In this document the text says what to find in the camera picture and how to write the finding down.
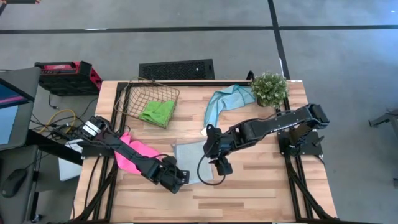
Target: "metal wire basket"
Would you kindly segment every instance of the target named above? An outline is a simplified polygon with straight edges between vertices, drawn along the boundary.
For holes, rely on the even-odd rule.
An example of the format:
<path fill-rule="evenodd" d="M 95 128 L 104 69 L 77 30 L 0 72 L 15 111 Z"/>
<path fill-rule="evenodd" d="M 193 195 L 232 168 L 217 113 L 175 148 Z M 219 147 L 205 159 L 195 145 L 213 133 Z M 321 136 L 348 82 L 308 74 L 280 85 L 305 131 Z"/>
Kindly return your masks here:
<path fill-rule="evenodd" d="M 130 117 L 166 128 L 173 115 L 175 106 L 177 105 L 179 94 L 180 91 L 178 89 L 138 77 L 137 80 L 131 80 L 129 84 L 124 87 L 114 109 Z M 168 100 L 174 101 L 174 105 L 170 113 L 167 114 L 164 124 L 158 124 L 140 118 L 140 114 L 144 111 L 149 102 L 158 101 L 165 103 Z"/>

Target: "green plant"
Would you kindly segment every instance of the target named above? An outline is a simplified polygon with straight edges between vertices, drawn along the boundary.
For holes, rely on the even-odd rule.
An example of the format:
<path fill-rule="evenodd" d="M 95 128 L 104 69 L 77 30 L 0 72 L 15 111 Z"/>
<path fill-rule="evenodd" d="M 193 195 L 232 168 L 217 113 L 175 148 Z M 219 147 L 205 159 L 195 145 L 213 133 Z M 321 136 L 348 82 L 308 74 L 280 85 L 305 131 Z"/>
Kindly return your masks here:
<path fill-rule="evenodd" d="M 288 97 L 286 78 L 278 73 L 265 72 L 251 83 L 254 96 L 260 106 L 279 108 Z"/>

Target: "pink towel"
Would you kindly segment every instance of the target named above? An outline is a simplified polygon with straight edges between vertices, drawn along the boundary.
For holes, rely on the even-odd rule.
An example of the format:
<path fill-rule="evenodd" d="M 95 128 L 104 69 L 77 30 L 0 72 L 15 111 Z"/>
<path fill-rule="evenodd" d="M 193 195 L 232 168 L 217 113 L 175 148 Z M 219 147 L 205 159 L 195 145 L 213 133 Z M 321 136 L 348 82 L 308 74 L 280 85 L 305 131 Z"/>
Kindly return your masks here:
<path fill-rule="evenodd" d="M 124 133 L 120 137 L 120 140 L 135 149 L 139 154 L 143 156 L 153 157 L 160 154 L 160 152 L 149 146 L 144 145 L 140 141 L 131 142 L 131 136 L 129 133 Z M 141 172 L 137 170 L 136 165 L 134 165 L 134 163 L 132 163 L 130 160 L 126 159 L 124 156 L 120 155 L 117 152 L 114 152 L 114 156 L 116 158 L 116 161 L 118 162 L 118 166 L 120 169 L 132 174 L 141 174 Z"/>

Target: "desk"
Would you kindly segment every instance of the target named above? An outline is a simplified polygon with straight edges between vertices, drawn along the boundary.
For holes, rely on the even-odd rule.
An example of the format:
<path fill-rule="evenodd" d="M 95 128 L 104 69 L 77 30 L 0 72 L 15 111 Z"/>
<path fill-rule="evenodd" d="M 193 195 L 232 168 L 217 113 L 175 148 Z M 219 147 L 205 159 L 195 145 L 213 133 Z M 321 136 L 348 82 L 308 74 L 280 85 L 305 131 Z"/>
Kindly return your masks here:
<path fill-rule="evenodd" d="M 111 119 L 118 82 L 103 82 L 96 115 Z M 225 86 L 178 86 L 180 90 L 174 116 L 167 129 L 127 117 L 126 124 L 136 139 L 172 155 L 171 144 L 203 140 L 200 134 L 208 101 L 214 91 Z M 289 82 L 289 102 L 292 110 L 305 106 L 307 97 L 302 82 Z M 249 118 L 266 118 L 275 113 L 272 108 L 261 108 L 253 103 L 243 108 L 223 111 L 219 127 L 228 127 Z M 88 180 L 96 158 L 85 159 L 78 184 L 76 215 L 83 210 Z M 234 173 L 223 184 L 184 185 L 177 194 L 171 194 L 160 185 L 154 185 L 139 175 L 118 172 L 114 193 L 111 222 L 271 222 L 294 221 L 294 211 L 284 157 L 280 155 L 275 134 L 267 135 L 253 147 L 228 156 Z M 336 216 L 325 168 L 314 156 L 302 156 L 309 191 L 327 213 Z M 100 178 L 101 166 L 95 169 L 89 201 L 94 196 Z M 215 168 L 213 175 L 218 180 Z M 101 203 L 99 217 L 103 218 L 108 193 Z M 300 210 L 305 217 L 303 198 L 298 191 Z"/>

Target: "black robotic arm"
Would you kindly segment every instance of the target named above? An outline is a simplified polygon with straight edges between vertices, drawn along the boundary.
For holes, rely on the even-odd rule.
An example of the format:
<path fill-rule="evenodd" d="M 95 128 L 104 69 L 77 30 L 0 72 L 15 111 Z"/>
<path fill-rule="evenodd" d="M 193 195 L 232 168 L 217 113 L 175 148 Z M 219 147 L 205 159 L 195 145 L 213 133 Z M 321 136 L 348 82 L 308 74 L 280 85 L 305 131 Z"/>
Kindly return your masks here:
<path fill-rule="evenodd" d="M 100 117 L 91 117 L 85 125 L 79 129 L 78 134 L 90 144 L 107 147 L 120 153 L 133 162 L 141 175 L 154 184 L 161 184 L 173 194 L 180 187 L 189 182 L 189 171 L 180 170 L 177 160 L 173 156 L 160 154 L 155 157 L 147 157 L 139 154 L 135 149 L 120 140 L 120 134 L 109 128 L 109 121 Z"/>
<path fill-rule="evenodd" d="M 203 150 L 205 156 L 212 159 L 211 163 L 216 166 L 218 175 L 228 175 L 233 170 L 226 156 L 257 144 L 267 134 L 298 125 L 290 130 L 290 147 L 300 150 L 310 131 L 325 128 L 328 124 L 329 120 L 321 106 L 315 104 L 308 104 L 272 119 L 249 119 L 230 127 L 225 133 L 209 124 L 206 127 L 208 139 Z"/>

